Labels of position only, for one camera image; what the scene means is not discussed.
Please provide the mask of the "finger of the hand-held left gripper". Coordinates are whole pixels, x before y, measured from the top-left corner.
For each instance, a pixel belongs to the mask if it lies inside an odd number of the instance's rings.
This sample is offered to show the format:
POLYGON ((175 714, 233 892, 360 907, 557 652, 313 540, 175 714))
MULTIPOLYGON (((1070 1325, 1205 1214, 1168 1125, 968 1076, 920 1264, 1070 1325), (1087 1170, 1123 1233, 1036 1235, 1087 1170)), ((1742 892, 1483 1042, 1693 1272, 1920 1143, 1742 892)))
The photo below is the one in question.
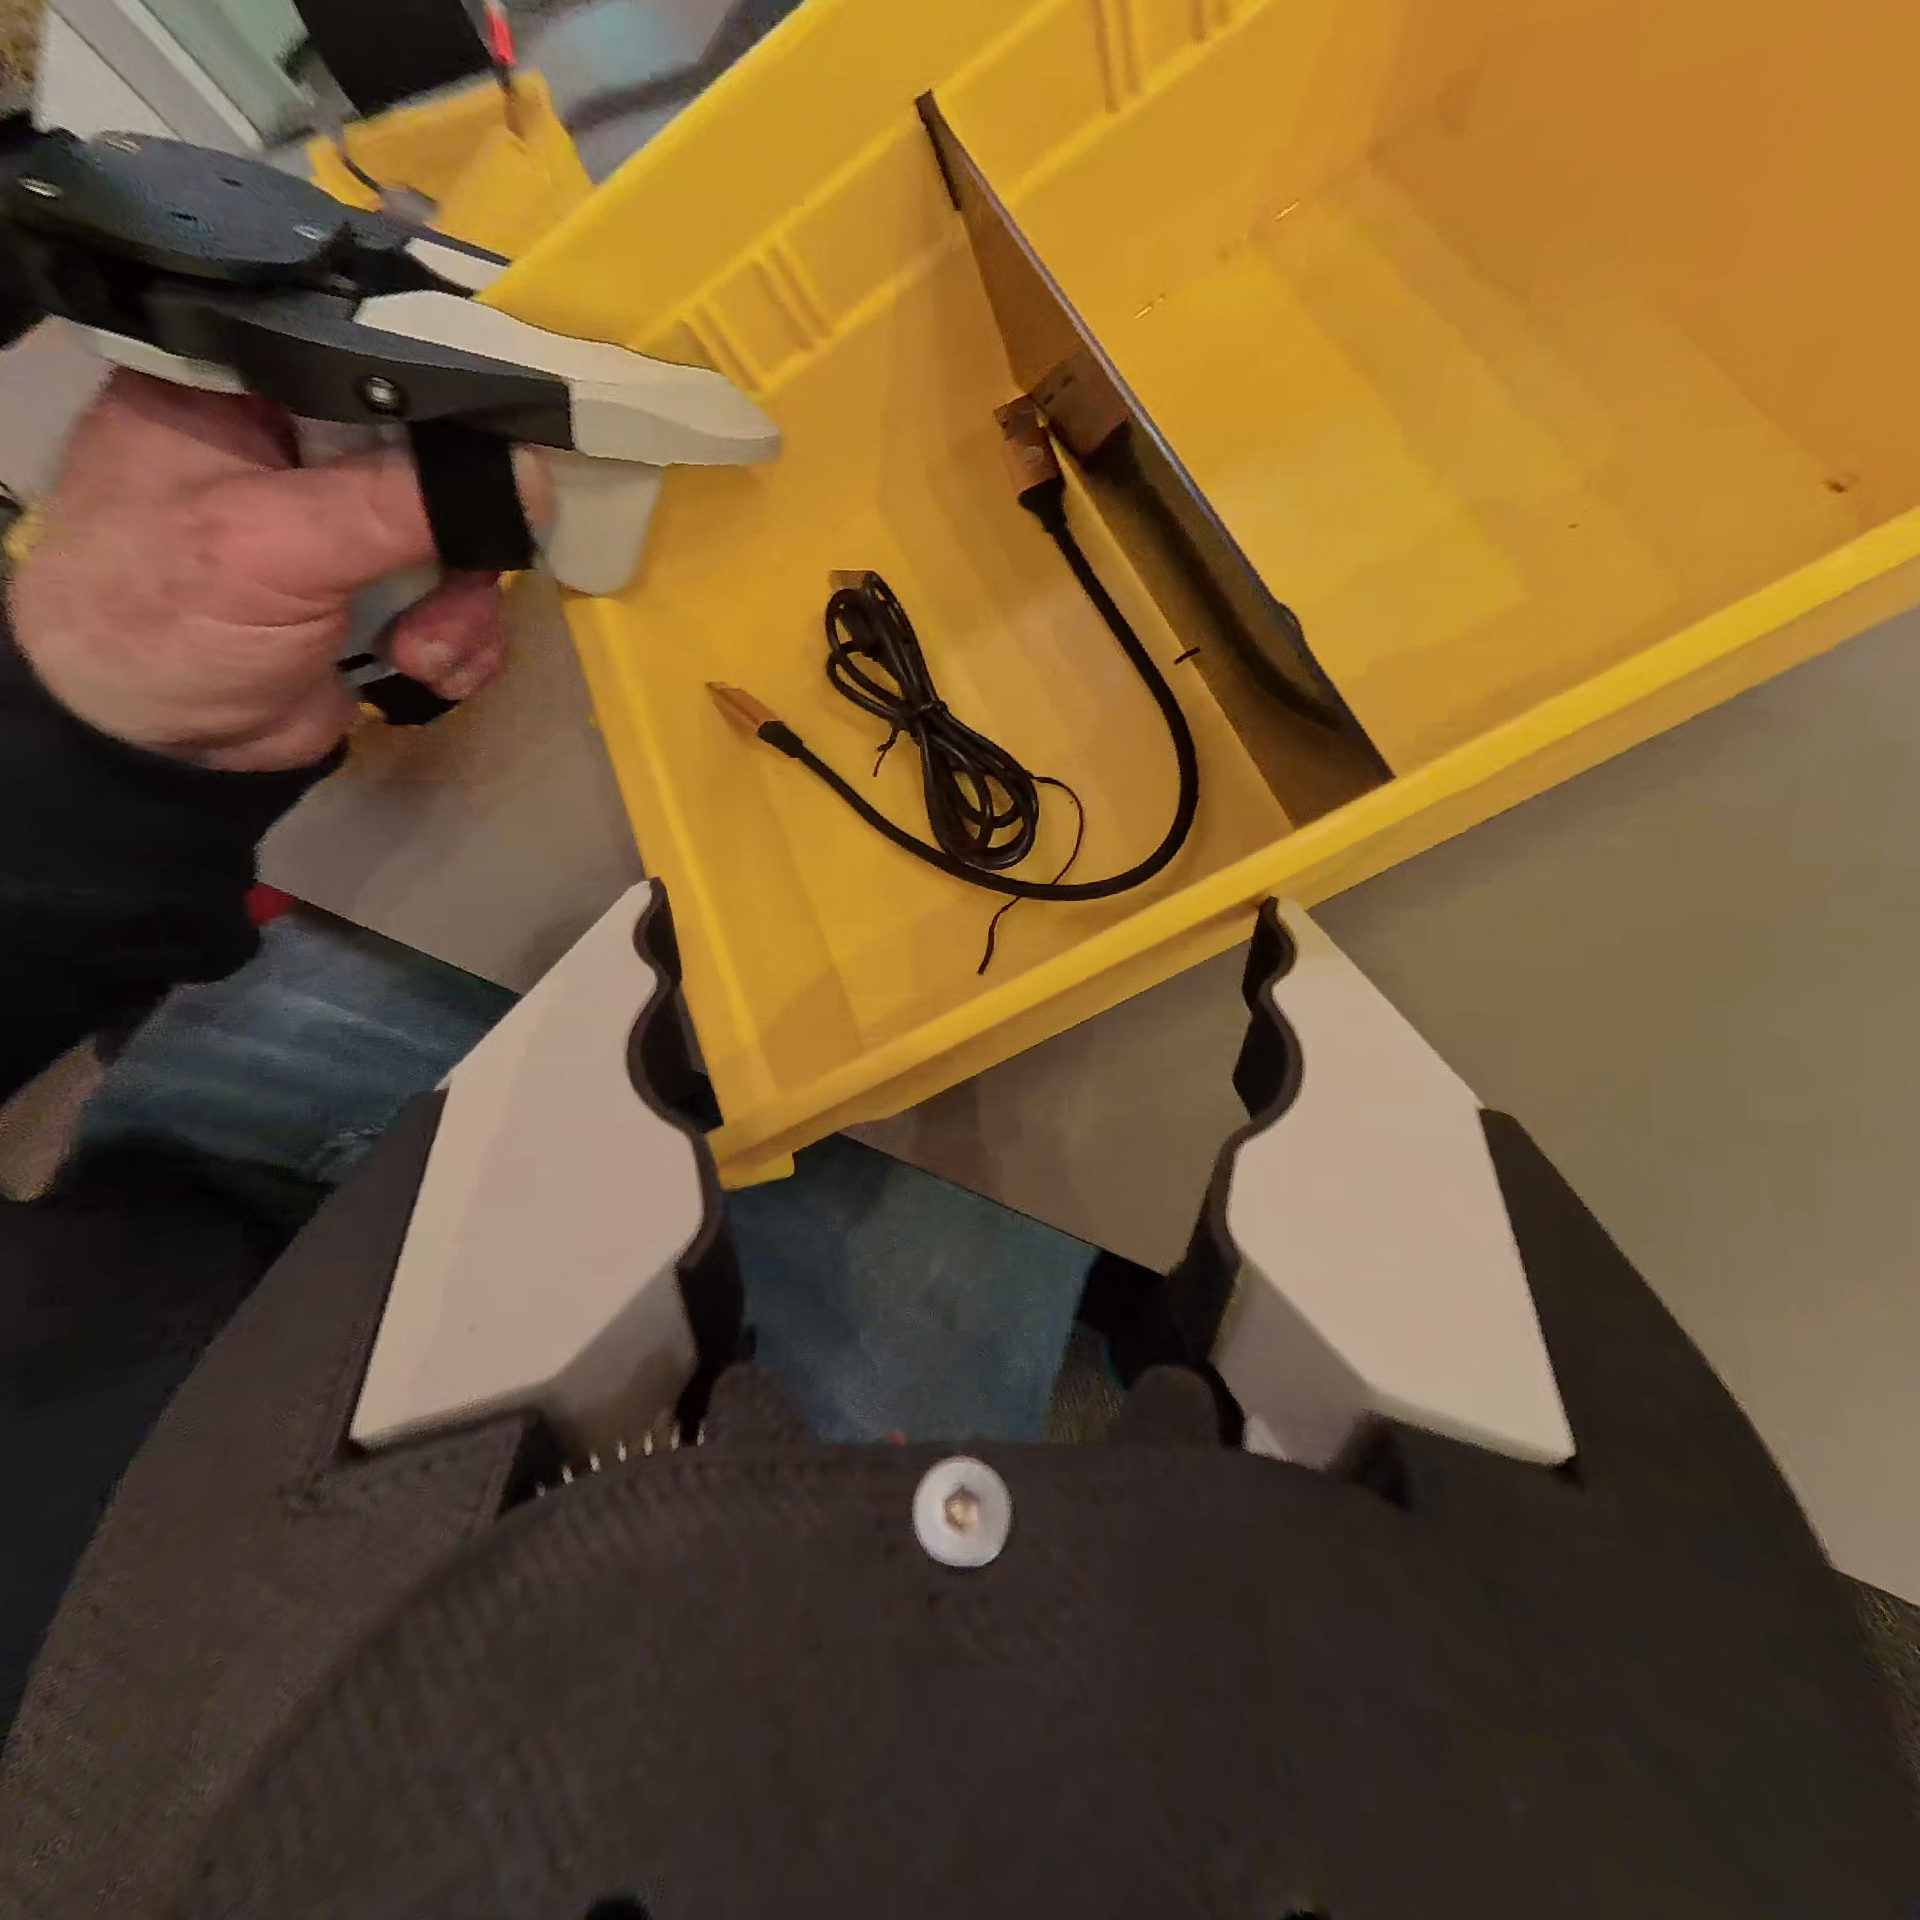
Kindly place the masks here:
POLYGON ((509 267, 490 253, 455 244, 421 229, 377 229, 377 295, 402 289, 440 289, 440 295, 482 295, 509 267))
POLYGON ((565 387, 565 452, 622 465, 766 465, 780 422, 727 371, 656 363, 610 340, 575 340, 495 317, 518 366, 565 387))

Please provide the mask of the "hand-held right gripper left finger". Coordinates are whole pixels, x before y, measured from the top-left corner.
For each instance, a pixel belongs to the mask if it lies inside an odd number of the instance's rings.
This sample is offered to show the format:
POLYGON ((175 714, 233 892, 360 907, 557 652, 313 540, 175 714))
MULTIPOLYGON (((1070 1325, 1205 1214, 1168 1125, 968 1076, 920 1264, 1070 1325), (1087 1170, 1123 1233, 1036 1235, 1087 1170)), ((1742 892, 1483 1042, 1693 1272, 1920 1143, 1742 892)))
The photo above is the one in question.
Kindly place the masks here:
POLYGON ((665 884, 634 884, 444 1076, 353 1444, 531 1415, 565 1455, 690 1451, 739 1360, 665 884))

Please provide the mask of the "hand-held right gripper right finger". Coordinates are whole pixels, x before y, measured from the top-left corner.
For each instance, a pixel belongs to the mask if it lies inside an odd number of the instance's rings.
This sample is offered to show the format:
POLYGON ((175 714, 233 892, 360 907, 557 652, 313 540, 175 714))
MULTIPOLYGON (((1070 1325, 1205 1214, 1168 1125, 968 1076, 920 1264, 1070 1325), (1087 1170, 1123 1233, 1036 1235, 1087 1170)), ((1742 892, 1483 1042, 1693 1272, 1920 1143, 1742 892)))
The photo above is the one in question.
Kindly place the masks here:
POLYGON ((1569 1467, 1571 1427, 1465 1076, 1285 900, 1243 951, 1243 1125, 1174 1269, 1241 1451, 1342 1472, 1384 1427, 1569 1467))

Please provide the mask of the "yellow plastic bin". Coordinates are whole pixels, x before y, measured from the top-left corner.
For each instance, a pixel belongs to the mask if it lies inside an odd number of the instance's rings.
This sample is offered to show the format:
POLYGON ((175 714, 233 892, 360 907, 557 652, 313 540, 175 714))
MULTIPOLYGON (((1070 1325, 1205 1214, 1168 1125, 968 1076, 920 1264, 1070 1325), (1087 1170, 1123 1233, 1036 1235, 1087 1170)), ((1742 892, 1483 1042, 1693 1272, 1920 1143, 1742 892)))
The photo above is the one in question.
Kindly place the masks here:
POLYGON ((409 191, 430 204, 432 235, 498 259, 518 259, 591 200, 580 153, 538 73, 516 73, 516 94, 486 79, 316 131, 303 159, 334 200, 373 208, 382 191, 409 191))
POLYGON ((727 1185, 916 1106, 1913 609, 1913 3, 803 3, 509 270, 507 310, 733 376, 780 459, 679 469, 565 598, 665 880, 727 1185), (827 577, 1151 853, 1164 725, 1017 504, 1017 371, 920 95, 1384 757, 1333 772, 1087 560, 1177 686, 1202 823, 1113 906, 931 871, 729 732, 751 691, 886 817, 916 757, 823 676, 827 577))

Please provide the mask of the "person's left forearm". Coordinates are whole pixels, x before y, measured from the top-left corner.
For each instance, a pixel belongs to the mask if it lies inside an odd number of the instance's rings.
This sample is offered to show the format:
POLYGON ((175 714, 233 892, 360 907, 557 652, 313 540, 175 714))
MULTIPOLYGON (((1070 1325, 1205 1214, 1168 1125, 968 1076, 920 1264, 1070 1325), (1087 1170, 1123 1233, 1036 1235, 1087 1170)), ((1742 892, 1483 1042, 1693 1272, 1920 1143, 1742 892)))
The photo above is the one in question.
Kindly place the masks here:
POLYGON ((248 967, 259 836, 341 768, 203 772, 76 720, 0 650, 0 1094, 248 967))

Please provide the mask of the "person's left hand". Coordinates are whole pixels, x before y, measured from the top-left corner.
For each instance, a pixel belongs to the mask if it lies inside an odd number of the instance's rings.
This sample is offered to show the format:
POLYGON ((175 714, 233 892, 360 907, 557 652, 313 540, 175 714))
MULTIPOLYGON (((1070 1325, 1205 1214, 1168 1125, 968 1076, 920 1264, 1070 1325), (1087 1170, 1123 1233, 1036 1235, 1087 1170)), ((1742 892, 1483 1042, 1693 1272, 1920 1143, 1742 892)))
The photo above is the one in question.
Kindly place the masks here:
POLYGON ((295 422, 228 396, 109 371, 64 436, 9 638, 79 725, 220 777, 337 757, 353 604, 440 558, 402 445, 295 459, 295 422))

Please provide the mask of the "person's legs in jeans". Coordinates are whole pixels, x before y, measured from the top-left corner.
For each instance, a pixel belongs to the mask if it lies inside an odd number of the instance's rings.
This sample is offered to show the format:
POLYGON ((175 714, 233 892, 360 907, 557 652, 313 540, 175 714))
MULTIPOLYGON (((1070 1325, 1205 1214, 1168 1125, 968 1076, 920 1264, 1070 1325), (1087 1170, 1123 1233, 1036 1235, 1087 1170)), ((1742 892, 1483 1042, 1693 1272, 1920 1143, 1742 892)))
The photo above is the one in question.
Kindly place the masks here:
MULTIPOLYGON (((64 1177, 200 1177, 291 1235, 516 989, 316 907, 175 989, 64 1177)), ((853 1140, 729 1194, 757 1360, 823 1442, 1042 1442, 1092 1244, 853 1140)))

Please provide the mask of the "black bin divider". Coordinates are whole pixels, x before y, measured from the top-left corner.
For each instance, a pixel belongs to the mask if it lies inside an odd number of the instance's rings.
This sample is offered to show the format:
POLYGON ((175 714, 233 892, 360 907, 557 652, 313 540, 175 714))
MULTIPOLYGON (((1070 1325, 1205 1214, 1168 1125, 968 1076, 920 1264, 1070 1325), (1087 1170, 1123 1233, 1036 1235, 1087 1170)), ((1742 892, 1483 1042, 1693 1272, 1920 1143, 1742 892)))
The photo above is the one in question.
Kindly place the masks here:
POLYGON ((1113 353, 1092 337, 947 128, 941 95, 920 94, 916 111, 967 226, 1017 396, 1029 396, 1063 357, 1087 353, 1129 411, 1129 422, 1092 459, 1051 445, 1066 455, 1092 515, 1164 619, 1177 676, 1210 691, 1210 706, 1293 823, 1317 823, 1391 787, 1391 763, 1314 657, 1300 619, 1262 581, 1174 445, 1143 413, 1113 353))

